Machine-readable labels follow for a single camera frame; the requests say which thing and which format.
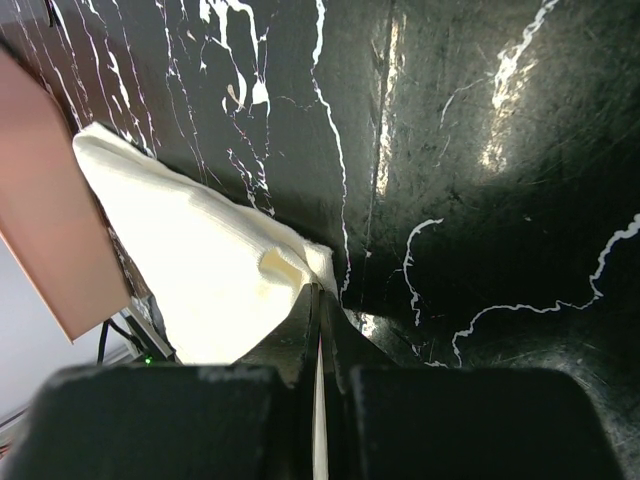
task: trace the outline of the white wall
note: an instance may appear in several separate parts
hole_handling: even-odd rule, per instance
[[[100,328],[72,345],[0,239],[0,424],[23,409],[60,368],[95,363]],[[106,356],[126,350],[113,330]]]

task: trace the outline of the black marble surface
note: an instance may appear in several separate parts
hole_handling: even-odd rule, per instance
[[[640,478],[640,2],[51,3],[0,34],[72,125],[331,246],[398,363],[570,373]]]

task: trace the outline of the scratched surface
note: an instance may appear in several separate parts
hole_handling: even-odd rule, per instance
[[[396,361],[570,373],[640,478],[640,4],[52,5],[0,35],[74,128],[331,246]]]

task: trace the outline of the wire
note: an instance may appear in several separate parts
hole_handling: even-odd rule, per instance
[[[102,324],[102,331],[100,332],[100,343],[98,343],[98,365],[102,365],[104,361],[104,351],[107,347],[107,333],[109,333],[109,320],[106,320]]]
[[[139,338],[135,337],[134,335],[131,335],[130,333],[125,332],[120,325],[118,325],[116,322],[113,321],[112,318],[110,318],[109,320],[107,320],[107,322],[109,322],[109,326],[111,328],[113,328],[117,333],[119,333],[120,335],[122,335],[124,338],[126,338],[127,340],[129,340],[131,343],[133,343],[135,345],[135,347],[140,351],[140,352],[144,352],[144,346],[142,345],[142,342],[140,341]]]

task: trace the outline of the cream towel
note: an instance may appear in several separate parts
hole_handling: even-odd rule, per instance
[[[337,295],[327,247],[172,172],[97,123],[73,149],[183,363],[237,360],[286,318],[306,283]]]

